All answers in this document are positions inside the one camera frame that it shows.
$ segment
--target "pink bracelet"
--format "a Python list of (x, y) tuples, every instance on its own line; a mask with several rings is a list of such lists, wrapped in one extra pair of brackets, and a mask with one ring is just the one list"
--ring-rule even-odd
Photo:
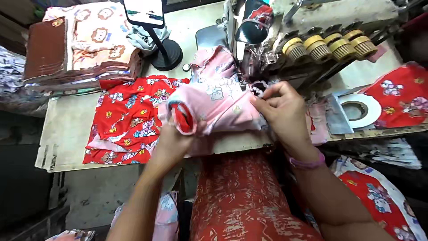
[(302, 162), (294, 159), (293, 157), (289, 158), (289, 162), (291, 165), (298, 169), (315, 169), (321, 165), (325, 164), (325, 157), (324, 154), (322, 154), (319, 150), (319, 160), (313, 161), (313, 162)]

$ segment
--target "hand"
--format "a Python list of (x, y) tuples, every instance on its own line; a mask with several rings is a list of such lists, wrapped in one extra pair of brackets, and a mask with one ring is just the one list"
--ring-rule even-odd
[(185, 136), (178, 132), (170, 120), (160, 131), (159, 142), (146, 169), (163, 177), (183, 159), (192, 146), (193, 139), (194, 136)]
[(318, 153), (306, 127), (306, 104), (302, 96), (282, 81), (265, 90), (263, 98), (266, 100), (257, 98), (251, 103), (266, 118), (288, 153), (301, 161), (317, 160)]

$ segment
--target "white tape roll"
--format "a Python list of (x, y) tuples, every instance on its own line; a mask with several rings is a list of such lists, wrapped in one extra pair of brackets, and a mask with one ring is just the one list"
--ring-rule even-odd
[(357, 120), (349, 120), (349, 124), (352, 128), (365, 127), (373, 122), (375, 122), (382, 113), (382, 107), (379, 102), (375, 100), (372, 96), (367, 96), (363, 94), (349, 94), (339, 98), (339, 103), (341, 105), (348, 103), (357, 103), (360, 104), (365, 113), (362, 115), (362, 118)]

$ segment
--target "red printed fabric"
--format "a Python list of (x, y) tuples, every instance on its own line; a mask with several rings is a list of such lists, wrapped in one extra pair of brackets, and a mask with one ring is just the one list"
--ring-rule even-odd
[(339, 179), (361, 200), (373, 219), (396, 240), (416, 240), (400, 209), (376, 178), (351, 171), (342, 174)]
[(414, 62), (384, 75), (360, 93), (373, 96), (382, 107), (376, 126), (415, 126), (428, 115), (428, 72)]
[(104, 90), (95, 109), (83, 163), (147, 163), (162, 127), (158, 105), (179, 82), (188, 84), (189, 80), (152, 75)]
[(190, 240), (323, 240), (291, 215), (273, 170), (260, 152), (204, 160), (190, 224)]

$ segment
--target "left hand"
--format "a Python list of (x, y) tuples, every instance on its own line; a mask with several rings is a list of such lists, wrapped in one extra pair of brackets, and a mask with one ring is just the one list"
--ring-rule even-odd
[(155, 171), (162, 177), (171, 170), (192, 146), (194, 136), (182, 135), (173, 124), (165, 124), (159, 136), (152, 158), (145, 169)]

